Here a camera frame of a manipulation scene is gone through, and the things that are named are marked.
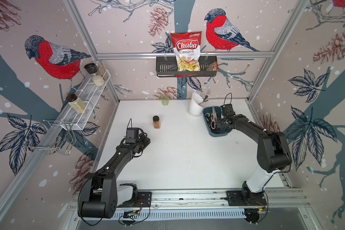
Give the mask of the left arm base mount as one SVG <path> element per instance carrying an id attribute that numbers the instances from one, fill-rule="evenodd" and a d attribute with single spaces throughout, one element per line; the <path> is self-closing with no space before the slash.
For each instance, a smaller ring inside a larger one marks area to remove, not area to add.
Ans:
<path id="1" fill-rule="evenodd" d="M 139 191 L 136 184 L 120 184 L 117 187 L 117 207 L 134 208 L 142 203 L 151 204 L 151 191 Z"/>

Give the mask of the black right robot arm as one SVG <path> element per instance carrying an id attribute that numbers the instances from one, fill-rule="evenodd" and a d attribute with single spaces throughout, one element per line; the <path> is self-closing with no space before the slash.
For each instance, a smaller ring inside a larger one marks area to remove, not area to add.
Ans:
<path id="1" fill-rule="evenodd" d="M 240 131 L 257 143 L 256 159 L 259 166 L 241 189 L 243 195 L 257 195 L 264 191 L 275 174 L 292 163 L 286 136 L 282 132 L 267 130 L 244 115 L 236 114 L 231 104 L 224 104 L 220 108 L 224 127 Z"/>

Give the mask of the pink kitchen scissors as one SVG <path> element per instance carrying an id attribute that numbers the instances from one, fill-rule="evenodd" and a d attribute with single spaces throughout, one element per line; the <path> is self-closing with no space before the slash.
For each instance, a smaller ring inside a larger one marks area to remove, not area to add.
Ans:
<path id="1" fill-rule="evenodd" d="M 217 113 L 214 106 L 212 107 L 212 120 L 210 123 L 210 127 L 212 130 L 215 130 L 217 128 Z"/>

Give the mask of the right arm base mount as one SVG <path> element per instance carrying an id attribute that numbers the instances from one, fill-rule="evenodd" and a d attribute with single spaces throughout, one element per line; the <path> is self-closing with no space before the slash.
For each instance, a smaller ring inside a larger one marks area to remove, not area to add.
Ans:
<path id="1" fill-rule="evenodd" d="M 252 193 L 248 188 L 226 191 L 229 206 L 267 206 L 264 192 Z"/>

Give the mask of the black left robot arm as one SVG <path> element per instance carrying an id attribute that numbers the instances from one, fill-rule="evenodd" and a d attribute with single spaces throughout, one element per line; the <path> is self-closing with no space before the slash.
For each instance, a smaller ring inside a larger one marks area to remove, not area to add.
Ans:
<path id="1" fill-rule="evenodd" d="M 117 178 L 136 154 L 150 144 L 148 135 L 138 127 L 126 129 L 126 137 L 116 147 L 112 158 L 96 172 L 85 175 L 78 197 L 78 216 L 81 218 L 112 218 L 119 200 Z"/>

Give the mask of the teal plastic storage box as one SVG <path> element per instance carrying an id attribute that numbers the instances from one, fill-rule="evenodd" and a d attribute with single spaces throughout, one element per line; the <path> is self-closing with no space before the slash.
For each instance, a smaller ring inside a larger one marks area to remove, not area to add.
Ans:
<path id="1" fill-rule="evenodd" d="M 212 137 L 223 137 L 231 132 L 230 128 L 221 123 L 221 108 L 219 106 L 205 107 L 203 116 L 209 134 Z"/>

